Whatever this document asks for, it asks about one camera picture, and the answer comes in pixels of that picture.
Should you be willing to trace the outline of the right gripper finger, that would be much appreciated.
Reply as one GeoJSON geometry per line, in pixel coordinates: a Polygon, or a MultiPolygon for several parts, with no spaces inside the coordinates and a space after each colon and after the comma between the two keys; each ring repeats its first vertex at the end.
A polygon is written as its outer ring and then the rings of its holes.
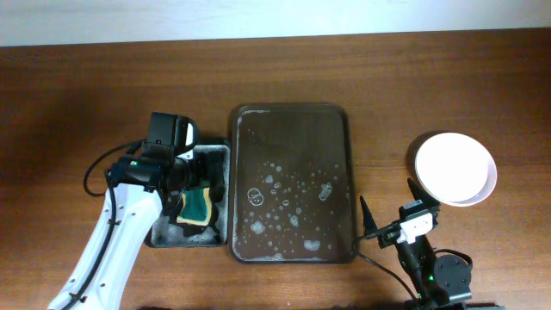
{"type": "Polygon", "coordinates": [[[416,184],[411,178],[407,179],[408,186],[412,192],[413,198],[420,200],[427,208],[435,208],[439,206],[439,201],[428,194],[422,187],[416,184]]]}
{"type": "Polygon", "coordinates": [[[362,209],[362,223],[363,223],[363,234],[368,236],[377,231],[378,227],[375,223],[373,215],[371,214],[368,204],[366,203],[364,197],[360,196],[360,204],[362,209]]]}

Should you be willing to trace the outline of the white plate with red stain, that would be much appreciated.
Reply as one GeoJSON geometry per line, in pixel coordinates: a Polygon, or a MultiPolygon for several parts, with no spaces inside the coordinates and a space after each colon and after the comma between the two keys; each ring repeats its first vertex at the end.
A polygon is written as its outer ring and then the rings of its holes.
{"type": "Polygon", "coordinates": [[[414,169],[428,194],[458,208],[481,203],[498,182],[492,154],[478,140],[462,133],[429,137],[415,153],[414,169]]]}

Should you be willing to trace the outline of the green and yellow sponge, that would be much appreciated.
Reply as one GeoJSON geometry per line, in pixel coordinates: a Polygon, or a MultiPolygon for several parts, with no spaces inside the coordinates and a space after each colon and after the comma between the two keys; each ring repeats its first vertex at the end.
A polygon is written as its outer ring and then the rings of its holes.
{"type": "Polygon", "coordinates": [[[192,226],[207,226],[212,218],[213,203],[210,199],[210,188],[184,191],[183,207],[176,217],[177,223],[192,226]]]}

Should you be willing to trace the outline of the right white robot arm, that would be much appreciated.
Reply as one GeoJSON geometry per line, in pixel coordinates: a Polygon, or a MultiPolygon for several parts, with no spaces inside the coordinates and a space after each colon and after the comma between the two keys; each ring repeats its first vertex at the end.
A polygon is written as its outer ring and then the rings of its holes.
{"type": "Polygon", "coordinates": [[[430,244],[427,234],[438,225],[441,204],[411,179],[407,183],[414,201],[401,206],[399,218],[387,226],[378,227],[365,199],[360,199],[363,235],[357,241],[376,239],[381,249],[393,246],[413,287],[367,256],[359,257],[404,286],[411,296],[405,302],[406,309],[465,309],[466,301],[472,298],[473,260],[459,251],[436,249],[430,244]]]}

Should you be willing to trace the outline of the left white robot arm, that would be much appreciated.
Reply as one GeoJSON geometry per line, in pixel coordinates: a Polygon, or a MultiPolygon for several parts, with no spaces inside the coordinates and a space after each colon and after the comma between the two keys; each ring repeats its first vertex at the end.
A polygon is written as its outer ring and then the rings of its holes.
{"type": "Polygon", "coordinates": [[[145,138],[118,146],[102,212],[51,309],[117,309],[142,245],[218,247],[228,237],[230,147],[195,122],[154,112],[145,138]]]}

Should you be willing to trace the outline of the black soapy water tray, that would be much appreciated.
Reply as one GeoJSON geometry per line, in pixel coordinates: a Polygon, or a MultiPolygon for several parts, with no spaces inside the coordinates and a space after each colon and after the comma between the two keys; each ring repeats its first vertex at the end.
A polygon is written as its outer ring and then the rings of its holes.
{"type": "Polygon", "coordinates": [[[166,208],[146,235],[145,243],[151,248],[218,247],[227,241],[231,147],[224,138],[208,138],[201,143],[217,145],[224,153],[224,182],[219,187],[210,188],[212,218],[207,226],[177,223],[176,217],[183,207],[182,194],[187,190],[170,193],[166,208]]]}

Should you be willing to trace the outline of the brown plastic serving tray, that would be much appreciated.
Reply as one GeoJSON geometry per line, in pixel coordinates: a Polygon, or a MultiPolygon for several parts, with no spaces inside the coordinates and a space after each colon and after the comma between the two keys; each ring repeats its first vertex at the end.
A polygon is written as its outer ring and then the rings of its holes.
{"type": "Polygon", "coordinates": [[[232,111],[229,239],[243,264],[347,264],[356,191],[344,110],[329,103],[232,111]]]}

